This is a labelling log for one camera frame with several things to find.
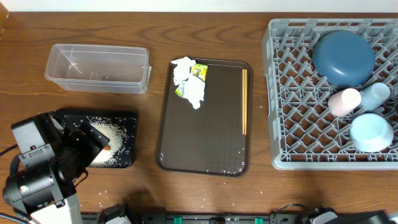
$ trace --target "pink cup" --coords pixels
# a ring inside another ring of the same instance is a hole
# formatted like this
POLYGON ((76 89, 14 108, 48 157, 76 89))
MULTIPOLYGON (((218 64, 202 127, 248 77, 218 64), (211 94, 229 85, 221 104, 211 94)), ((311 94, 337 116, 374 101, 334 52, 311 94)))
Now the pink cup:
POLYGON ((348 88, 329 98, 328 106, 335 116, 346 116, 361 103, 361 94, 358 90, 348 88))

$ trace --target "white background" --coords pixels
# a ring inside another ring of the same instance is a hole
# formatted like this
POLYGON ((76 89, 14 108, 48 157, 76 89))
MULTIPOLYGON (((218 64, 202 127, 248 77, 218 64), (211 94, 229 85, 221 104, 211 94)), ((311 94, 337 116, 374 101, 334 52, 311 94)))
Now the white background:
POLYGON ((0 0, 9 11, 398 12, 398 0, 0 0))

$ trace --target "gray dish rack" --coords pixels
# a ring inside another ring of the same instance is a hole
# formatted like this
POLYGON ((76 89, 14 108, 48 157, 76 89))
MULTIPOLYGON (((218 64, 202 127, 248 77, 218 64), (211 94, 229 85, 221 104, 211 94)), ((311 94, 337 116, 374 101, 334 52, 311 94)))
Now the gray dish rack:
POLYGON ((397 170, 398 169, 398 19, 274 19, 262 39, 268 89, 268 130, 271 163, 279 170, 397 170), (347 30, 366 39, 376 63, 372 77, 391 89, 391 97, 373 113, 391 124, 393 143, 379 152, 357 150, 349 140, 348 116, 330 113, 327 101, 341 90, 313 66, 312 50, 325 35, 347 30))

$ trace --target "blue bowl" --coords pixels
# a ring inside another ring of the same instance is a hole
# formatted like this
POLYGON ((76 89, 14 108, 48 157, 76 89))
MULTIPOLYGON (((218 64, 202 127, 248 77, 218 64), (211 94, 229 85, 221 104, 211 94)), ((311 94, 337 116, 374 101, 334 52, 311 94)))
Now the blue bowl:
POLYGON ((365 83, 372 75, 375 60, 370 44, 348 31, 328 34, 316 44, 312 53, 318 73, 343 87, 365 83))

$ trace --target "small black tray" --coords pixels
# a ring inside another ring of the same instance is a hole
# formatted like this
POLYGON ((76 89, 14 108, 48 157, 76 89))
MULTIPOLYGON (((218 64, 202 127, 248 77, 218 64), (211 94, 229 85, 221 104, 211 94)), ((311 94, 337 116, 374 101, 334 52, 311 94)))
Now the small black tray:
POLYGON ((244 62, 197 59, 208 65, 205 100, 195 110, 175 94, 169 65, 156 163, 170 171, 238 177, 249 167, 252 75, 244 62), (242 134, 242 70, 248 71, 247 135, 242 134))
POLYGON ((118 125, 120 128, 126 128, 123 137, 123 152, 117 152, 113 155, 116 162, 110 166, 100 166, 108 168, 126 168, 134 162, 134 148, 136 145, 137 133, 137 115, 132 111, 112 111, 112 110, 97 110, 97 109, 59 109, 57 113, 63 116, 70 125, 71 131, 76 130, 80 123, 86 121, 102 120, 106 123, 118 125))

